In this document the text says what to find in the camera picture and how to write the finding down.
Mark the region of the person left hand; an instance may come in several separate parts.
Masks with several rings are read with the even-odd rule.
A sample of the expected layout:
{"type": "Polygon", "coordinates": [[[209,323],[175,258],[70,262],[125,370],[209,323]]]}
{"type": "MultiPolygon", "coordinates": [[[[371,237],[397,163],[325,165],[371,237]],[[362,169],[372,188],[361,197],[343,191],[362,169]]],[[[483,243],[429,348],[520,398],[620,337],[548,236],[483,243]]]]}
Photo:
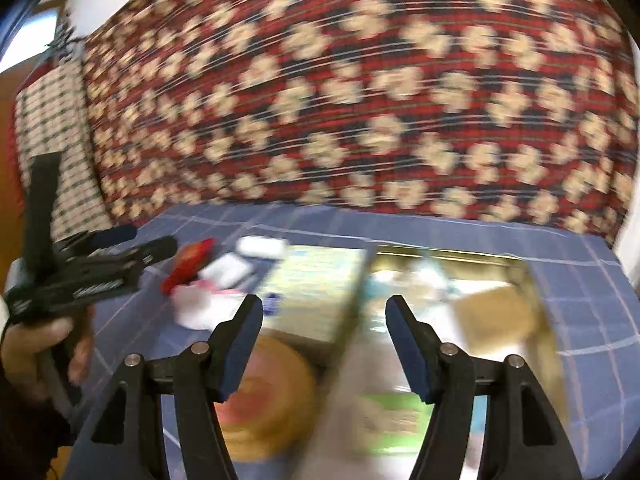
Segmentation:
{"type": "MultiPolygon", "coordinates": [[[[94,307],[90,306],[82,317],[80,337],[68,364],[67,377],[74,386],[81,386],[89,375],[94,349],[93,317],[94,307]]],[[[73,328],[71,318],[56,318],[37,325],[12,325],[4,333],[1,345],[4,376],[29,402],[43,403],[49,397],[38,356],[70,336],[73,328]]]]}

